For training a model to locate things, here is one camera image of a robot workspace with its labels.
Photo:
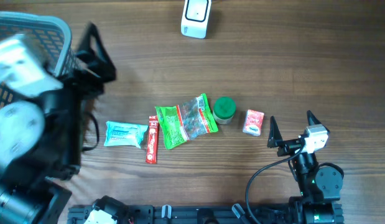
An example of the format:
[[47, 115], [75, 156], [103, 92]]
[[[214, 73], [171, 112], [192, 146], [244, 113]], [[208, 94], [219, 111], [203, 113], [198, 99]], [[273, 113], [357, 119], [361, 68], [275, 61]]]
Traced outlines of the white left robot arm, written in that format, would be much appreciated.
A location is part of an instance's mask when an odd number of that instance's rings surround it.
[[86, 68], [55, 76], [27, 34], [0, 41], [0, 84], [21, 96], [0, 109], [0, 223], [57, 223], [71, 197], [55, 180], [79, 173], [86, 151], [83, 104], [116, 78], [94, 24], [76, 56]]

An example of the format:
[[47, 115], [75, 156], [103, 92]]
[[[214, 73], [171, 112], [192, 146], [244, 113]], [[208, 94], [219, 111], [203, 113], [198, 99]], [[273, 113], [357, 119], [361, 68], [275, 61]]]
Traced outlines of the green lid jar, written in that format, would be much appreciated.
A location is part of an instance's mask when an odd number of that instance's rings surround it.
[[236, 112], [236, 103], [228, 96], [222, 96], [215, 101], [213, 117], [218, 124], [229, 124]]

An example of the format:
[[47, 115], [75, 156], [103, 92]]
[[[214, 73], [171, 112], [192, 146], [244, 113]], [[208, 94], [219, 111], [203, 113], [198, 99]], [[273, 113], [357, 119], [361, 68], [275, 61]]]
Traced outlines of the red small box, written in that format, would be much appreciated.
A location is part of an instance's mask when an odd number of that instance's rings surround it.
[[243, 125], [243, 132], [253, 136], [260, 136], [263, 119], [264, 113], [260, 111], [247, 110]]

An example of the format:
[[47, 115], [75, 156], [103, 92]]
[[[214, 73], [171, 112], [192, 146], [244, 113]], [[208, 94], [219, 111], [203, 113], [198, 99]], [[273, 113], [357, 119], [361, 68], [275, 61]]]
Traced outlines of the green candy bag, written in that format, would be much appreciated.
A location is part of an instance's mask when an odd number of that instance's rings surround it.
[[200, 135], [218, 132], [205, 93], [179, 105], [156, 106], [155, 110], [167, 150]]

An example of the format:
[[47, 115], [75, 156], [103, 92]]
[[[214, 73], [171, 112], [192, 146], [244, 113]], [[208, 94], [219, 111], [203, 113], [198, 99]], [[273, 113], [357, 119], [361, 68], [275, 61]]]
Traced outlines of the red coffee stick sachet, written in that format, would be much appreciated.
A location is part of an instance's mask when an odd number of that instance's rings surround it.
[[157, 115], [149, 116], [149, 129], [147, 141], [146, 162], [148, 164], [157, 163], [157, 150], [159, 140], [159, 121]]

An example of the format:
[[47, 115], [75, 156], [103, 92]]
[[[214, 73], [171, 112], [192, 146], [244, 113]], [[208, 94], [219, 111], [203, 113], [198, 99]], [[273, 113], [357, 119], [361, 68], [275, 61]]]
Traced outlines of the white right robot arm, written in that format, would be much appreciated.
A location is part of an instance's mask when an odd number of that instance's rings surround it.
[[307, 111], [308, 126], [295, 139], [284, 140], [274, 116], [270, 118], [269, 148], [287, 157], [289, 169], [300, 190], [291, 197], [285, 219], [289, 223], [343, 223], [340, 200], [344, 172], [332, 163], [317, 161], [315, 152], [327, 145], [330, 130]]

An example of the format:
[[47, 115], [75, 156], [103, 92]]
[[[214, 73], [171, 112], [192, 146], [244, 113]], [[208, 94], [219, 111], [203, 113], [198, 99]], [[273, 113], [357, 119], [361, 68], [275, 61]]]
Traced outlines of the teal tissue pack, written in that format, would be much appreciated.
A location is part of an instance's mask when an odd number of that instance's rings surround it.
[[115, 121], [106, 122], [106, 139], [104, 146], [135, 146], [141, 148], [148, 125], [119, 123]]

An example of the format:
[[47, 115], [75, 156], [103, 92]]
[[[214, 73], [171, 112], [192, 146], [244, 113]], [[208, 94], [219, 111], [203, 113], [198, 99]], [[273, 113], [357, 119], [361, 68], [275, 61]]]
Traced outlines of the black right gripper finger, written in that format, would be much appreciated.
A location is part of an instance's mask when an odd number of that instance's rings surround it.
[[282, 141], [282, 135], [279, 131], [279, 127], [277, 125], [276, 119], [274, 116], [271, 116], [270, 118], [270, 131], [269, 131], [269, 142], [277, 142]]
[[308, 120], [309, 126], [321, 124], [321, 122], [316, 118], [316, 116], [310, 110], [307, 111], [307, 120]]

